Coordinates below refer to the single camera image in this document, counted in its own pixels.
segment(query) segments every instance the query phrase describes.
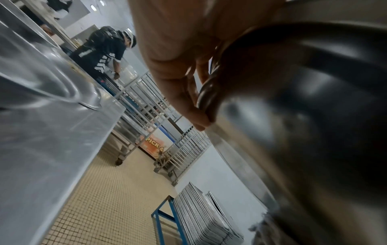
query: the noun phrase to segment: caster wheel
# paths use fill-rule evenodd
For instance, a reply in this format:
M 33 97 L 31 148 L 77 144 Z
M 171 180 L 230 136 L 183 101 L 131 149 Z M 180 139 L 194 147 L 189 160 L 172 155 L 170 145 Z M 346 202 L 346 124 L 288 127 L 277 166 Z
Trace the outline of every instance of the caster wheel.
M 117 165 L 117 166 L 120 166 L 120 165 L 122 164 L 122 162 L 123 162 L 123 161 L 122 161 L 121 159 L 117 159 L 116 165 Z

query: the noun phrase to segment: metal rack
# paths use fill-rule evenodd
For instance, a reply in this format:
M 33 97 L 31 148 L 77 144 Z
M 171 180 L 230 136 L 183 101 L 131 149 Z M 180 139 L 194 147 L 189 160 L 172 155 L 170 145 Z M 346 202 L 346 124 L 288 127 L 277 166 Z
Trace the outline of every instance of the metal rack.
M 182 173 L 198 159 L 211 145 L 210 139 L 204 132 L 197 131 L 191 126 L 181 137 L 171 145 L 155 161 L 154 171 L 158 173 L 162 168 L 168 172 L 172 185 L 177 184 Z
M 116 161 L 116 165 L 121 165 L 130 153 L 172 115 L 174 109 L 163 97 L 149 72 L 128 83 L 123 89 L 109 78 L 103 86 L 126 108 L 112 131 L 112 135 L 122 143 Z

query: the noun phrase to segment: blue metal frame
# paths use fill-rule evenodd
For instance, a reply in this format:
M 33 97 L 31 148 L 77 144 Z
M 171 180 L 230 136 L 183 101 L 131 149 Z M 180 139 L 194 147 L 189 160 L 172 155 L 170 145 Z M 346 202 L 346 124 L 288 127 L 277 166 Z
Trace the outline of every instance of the blue metal frame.
M 173 214 L 173 217 L 170 216 L 169 214 L 166 214 L 164 213 L 163 211 L 160 210 L 160 208 L 166 203 L 166 201 L 169 202 L 169 207 L 171 208 L 171 211 L 172 211 L 172 214 Z M 188 245 L 188 242 L 187 242 L 187 239 L 184 235 L 184 232 L 183 232 L 183 229 L 181 227 L 181 224 L 180 224 L 180 221 L 179 221 L 179 218 L 177 217 L 177 213 L 176 213 L 176 209 L 175 209 L 175 205 L 174 205 L 174 198 L 171 197 L 171 196 L 168 196 L 157 208 L 156 210 L 152 213 L 151 217 L 156 217 L 156 226 L 157 226 L 157 233 L 158 233 L 158 238 L 160 240 L 160 245 L 165 245 L 165 242 L 164 242 L 164 236 L 162 234 L 162 230 L 161 230 L 161 223 L 160 223 L 160 217 L 163 217 L 167 220 L 170 220 L 174 223 L 176 223 L 176 226 L 177 226 L 177 230 L 179 231 L 180 233 L 180 237 L 181 237 L 181 240 L 183 242 L 183 245 Z

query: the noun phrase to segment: person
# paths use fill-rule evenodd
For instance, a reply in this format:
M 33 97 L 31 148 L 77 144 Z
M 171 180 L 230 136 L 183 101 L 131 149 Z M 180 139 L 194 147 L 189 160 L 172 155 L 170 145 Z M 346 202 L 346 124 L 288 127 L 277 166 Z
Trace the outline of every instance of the person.
M 129 0 L 139 49 L 171 105 L 198 130 L 211 122 L 196 108 L 193 73 L 207 80 L 216 48 L 265 25 L 285 0 Z
M 136 36 L 128 29 L 116 31 L 112 27 L 105 26 L 93 32 L 87 42 L 70 57 L 94 79 L 101 77 L 106 64 L 114 59 L 116 80 L 120 77 L 120 61 L 125 50 L 135 47 L 136 43 Z
M 55 20 L 64 18 L 69 13 L 69 8 L 73 4 L 73 0 L 38 0 L 36 2 L 38 2 L 47 13 L 50 13 Z M 52 30 L 27 6 L 21 6 L 20 10 L 23 11 L 33 22 L 40 26 L 40 28 L 42 28 L 49 36 L 54 35 Z

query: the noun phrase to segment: beige floor tile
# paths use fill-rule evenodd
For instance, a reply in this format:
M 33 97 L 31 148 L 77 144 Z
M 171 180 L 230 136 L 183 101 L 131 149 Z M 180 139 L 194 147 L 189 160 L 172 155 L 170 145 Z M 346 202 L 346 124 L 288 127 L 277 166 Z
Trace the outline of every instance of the beige floor tile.
M 168 195 L 176 196 L 175 188 L 153 172 L 153 159 L 141 150 L 115 166 L 117 153 L 107 148 L 95 157 L 42 244 L 158 244 L 150 215 Z M 163 211 L 171 214 L 168 205 Z M 167 229 L 167 244 L 179 244 L 177 233 Z

